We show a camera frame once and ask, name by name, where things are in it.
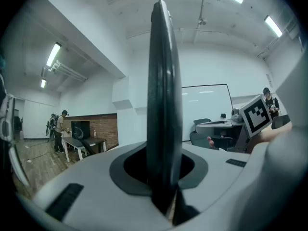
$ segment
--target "black cable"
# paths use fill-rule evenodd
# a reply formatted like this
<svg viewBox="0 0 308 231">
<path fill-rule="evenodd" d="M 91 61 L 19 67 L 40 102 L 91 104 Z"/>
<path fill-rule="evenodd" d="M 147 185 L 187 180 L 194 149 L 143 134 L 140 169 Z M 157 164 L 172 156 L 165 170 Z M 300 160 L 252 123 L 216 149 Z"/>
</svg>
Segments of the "black cable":
<svg viewBox="0 0 308 231">
<path fill-rule="evenodd" d="M 31 145 L 31 146 L 28 146 L 28 147 L 31 148 L 33 146 L 37 146 L 37 145 L 40 145 L 40 144 L 46 144 L 46 143 L 49 143 L 49 142 L 52 142 L 52 141 L 47 141 L 47 142 L 43 142 L 43 143 L 39 143 L 39 144 L 34 144 L 34 145 Z"/>
<path fill-rule="evenodd" d="M 46 152 L 46 153 L 44 153 L 43 155 L 36 156 L 36 157 L 33 157 L 33 158 L 28 158 L 28 159 L 26 159 L 25 161 L 28 161 L 28 160 L 33 160 L 33 159 L 39 158 L 39 157 L 41 157 L 41 156 L 46 155 L 47 153 L 50 153 L 50 152 Z"/>
</svg>

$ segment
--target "brick wall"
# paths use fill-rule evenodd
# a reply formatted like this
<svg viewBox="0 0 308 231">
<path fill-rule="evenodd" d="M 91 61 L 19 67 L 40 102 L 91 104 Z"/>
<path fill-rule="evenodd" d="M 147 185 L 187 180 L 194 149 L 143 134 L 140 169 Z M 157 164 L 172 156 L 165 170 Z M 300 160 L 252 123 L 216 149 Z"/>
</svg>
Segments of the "brick wall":
<svg viewBox="0 0 308 231">
<path fill-rule="evenodd" d="M 107 150 L 119 144 L 117 136 L 117 116 L 116 114 L 110 115 L 86 115 L 86 116 L 67 116 L 64 118 L 63 125 L 65 128 L 71 128 L 72 121 L 89 121 L 90 122 L 90 135 L 94 137 L 94 130 L 96 130 L 97 138 L 106 139 Z"/>
</svg>

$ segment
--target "person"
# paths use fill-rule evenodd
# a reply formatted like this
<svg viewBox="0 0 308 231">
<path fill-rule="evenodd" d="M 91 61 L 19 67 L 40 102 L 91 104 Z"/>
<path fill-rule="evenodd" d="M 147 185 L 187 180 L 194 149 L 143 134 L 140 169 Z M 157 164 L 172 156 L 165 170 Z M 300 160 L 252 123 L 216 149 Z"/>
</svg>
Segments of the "person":
<svg viewBox="0 0 308 231">
<path fill-rule="evenodd" d="M 56 116 L 55 114 L 51 115 L 51 118 L 49 120 L 50 123 L 50 135 L 49 135 L 49 140 L 53 140 L 54 139 L 54 130 L 56 128 L 56 122 L 55 122 Z"/>
<path fill-rule="evenodd" d="M 63 110 L 61 116 L 58 117 L 57 125 L 54 130 L 54 149 L 56 153 L 65 153 L 62 146 L 61 131 L 64 130 L 63 120 L 67 116 L 67 111 Z"/>
<path fill-rule="evenodd" d="M 277 100 L 277 98 L 273 98 L 271 96 L 270 90 L 267 87 L 265 87 L 263 89 L 263 94 L 265 96 L 265 104 L 266 104 L 266 106 L 269 109 L 271 119 L 274 119 L 274 117 L 279 116 L 279 112 L 278 112 L 279 111 L 279 103 L 278 103 L 278 100 Z"/>
<path fill-rule="evenodd" d="M 247 148 L 247 153 L 252 153 L 254 147 L 262 142 L 271 142 L 273 141 L 278 135 L 286 133 L 292 129 L 292 122 L 288 122 L 286 125 L 273 130 L 265 130 L 261 131 L 260 133 L 256 134 L 250 141 L 249 146 Z M 209 142 L 210 146 L 214 147 L 214 141 L 212 141 L 211 137 L 207 137 L 207 141 Z"/>
</svg>

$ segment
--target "hand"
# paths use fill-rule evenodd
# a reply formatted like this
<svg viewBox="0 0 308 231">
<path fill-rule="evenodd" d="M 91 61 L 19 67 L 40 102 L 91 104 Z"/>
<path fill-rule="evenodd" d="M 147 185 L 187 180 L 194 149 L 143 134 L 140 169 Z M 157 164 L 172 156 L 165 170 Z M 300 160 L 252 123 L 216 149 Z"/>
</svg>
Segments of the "hand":
<svg viewBox="0 0 308 231">
<path fill-rule="evenodd" d="M 214 147 L 214 141 L 212 141 L 212 138 L 211 137 L 207 137 L 207 141 L 209 142 L 210 146 L 211 147 Z"/>
</svg>

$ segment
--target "ceiling pipe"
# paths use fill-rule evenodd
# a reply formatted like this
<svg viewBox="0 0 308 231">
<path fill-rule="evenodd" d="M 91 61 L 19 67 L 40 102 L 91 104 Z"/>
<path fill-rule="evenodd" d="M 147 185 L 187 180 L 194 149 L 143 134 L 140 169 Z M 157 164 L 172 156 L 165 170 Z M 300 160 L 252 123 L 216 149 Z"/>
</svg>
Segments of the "ceiling pipe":
<svg viewBox="0 0 308 231">
<path fill-rule="evenodd" d="M 202 19 L 203 7 L 204 7 L 204 0 L 202 0 L 202 3 L 201 3 L 201 9 L 200 9 L 200 15 L 199 15 L 199 19 L 198 19 L 198 25 L 197 25 L 197 28 L 196 28 L 194 34 L 193 34 L 193 44 L 195 44 L 196 41 L 197 41 L 198 29 L 200 28 L 200 24 L 203 23 L 203 19 Z"/>
<path fill-rule="evenodd" d="M 81 75 L 80 73 L 76 72 L 75 70 L 69 68 L 65 64 L 59 62 L 58 60 L 53 64 L 51 69 L 49 69 L 48 71 L 50 71 L 50 72 L 59 71 L 63 74 L 66 74 L 66 75 L 73 77 L 73 78 L 80 80 L 80 81 L 86 81 L 88 79 L 87 77 Z"/>
<path fill-rule="evenodd" d="M 274 47 L 274 45 L 276 45 L 279 41 L 281 41 L 282 38 L 283 39 L 285 38 L 284 34 L 281 37 L 274 38 L 271 42 L 269 42 L 263 48 L 263 50 L 257 55 L 257 57 L 262 58 L 263 60 L 265 60 L 267 58 L 268 52 L 270 52 L 272 50 L 272 47 Z"/>
<path fill-rule="evenodd" d="M 227 32 L 222 32 L 222 31 L 211 31 L 211 30 L 203 30 L 203 29 L 198 29 L 198 28 L 183 28 L 181 27 L 180 29 L 174 29 L 175 32 L 184 32 L 184 31 L 199 31 L 199 32 L 204 32 L 204 33 L 224 33 L 226 35 L 229 35 Z M 126 38 L 127 39 L 131 39 L 133 37 L 137 37 L 137 36 L 140 36 L 140 35 L 143 35 L 143 34 L 147 34 L 147 33 L 150 33 L 151 31 L 150 30 L 146 30 L 144 32 L 141 32 L 141 33 L 136 33 L 136 34 L 132 34 L 132 35 L 129 35 L 127 36 Z"/>
<path fill-rule="evenodd" d="M 183 32 L 184 32 L 183 27 L 180 28 L 180 32 L 181 32 L 181 45 L 182 45 L 183 44 Z"/>
</svg>

